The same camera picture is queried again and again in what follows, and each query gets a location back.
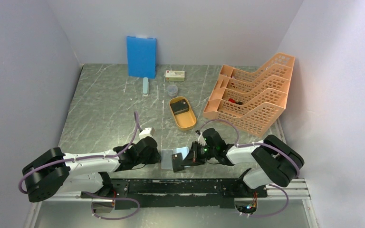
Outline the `beige card holder wallet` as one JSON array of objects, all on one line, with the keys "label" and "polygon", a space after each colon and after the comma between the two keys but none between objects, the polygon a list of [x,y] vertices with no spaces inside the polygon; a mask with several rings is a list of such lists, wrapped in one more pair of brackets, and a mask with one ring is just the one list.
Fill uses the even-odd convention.
[{"label": "beige card holder wallet", "polygon": [[161,169],[172,170],[174,160],[177,159],[178,155],[181,154],[181,160],[184,160],[189,153],[188,147],[180,147],[175,149],[164,149],[161,150]]}]

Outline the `yellow oval tray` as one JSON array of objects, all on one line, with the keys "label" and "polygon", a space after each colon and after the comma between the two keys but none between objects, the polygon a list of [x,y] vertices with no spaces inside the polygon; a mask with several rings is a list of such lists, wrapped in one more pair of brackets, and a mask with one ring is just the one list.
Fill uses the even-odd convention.
[{"label": "yellow oval tray", "polygon": [[[182,99],[185,99],[188,102],[188,105],[189,105],[190,109],[189,109],[188,112],[178,114],[178,115],[174,115],[172,113],[170,104],[175,103],[175,102],[177,102],[179,100],[182,100]],[[185,98],[183,96],[174,97],[169,101],[169,107],[170,107],[170,110],[171,110],[172,117],[175,121],[175,124],[176,124],[177,128],[180,131],[191,130],[196,125],[197,119],[196,119],[196,116],[195,116],[195,114],[193,112],[193,109],[192,109],[192,107],[191,107],[191,105],[190,105],[187,98]]]}]

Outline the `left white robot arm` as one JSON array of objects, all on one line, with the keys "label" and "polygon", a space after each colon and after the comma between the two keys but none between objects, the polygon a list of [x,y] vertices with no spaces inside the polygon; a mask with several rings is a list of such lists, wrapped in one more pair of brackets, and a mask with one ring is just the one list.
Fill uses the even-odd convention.
[{"label": "left white robot arm", "polygon": [[23,168],[19,190],[29,202],[41,202],[64,192],[89,192],[105,198],[116,194],[110,173],[160,160],[157,142],[149,136],[137,143],[91,154],[63,153],[55,147]]}]

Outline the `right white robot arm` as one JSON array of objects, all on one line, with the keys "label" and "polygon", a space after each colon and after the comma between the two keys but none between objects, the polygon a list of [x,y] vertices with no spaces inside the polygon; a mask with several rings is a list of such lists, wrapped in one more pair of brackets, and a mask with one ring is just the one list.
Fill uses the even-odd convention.
[{"label": "right white robot arm", "polygon": [[264,140],[249,144],[226,143],[219,133],[209,128],[199,133],[199,139],[192,142],[188,154],[171,156],[173,171],[184,170],[188,166],[204,165],[207,160],[215,158],[219,164],[234,166],[240,163],[252,163],[239,177],[237,189],[240,195],[250,196],[257,187],[275,184],[287,187],[299,176],[305,161],[301,155],[274,135]]}]

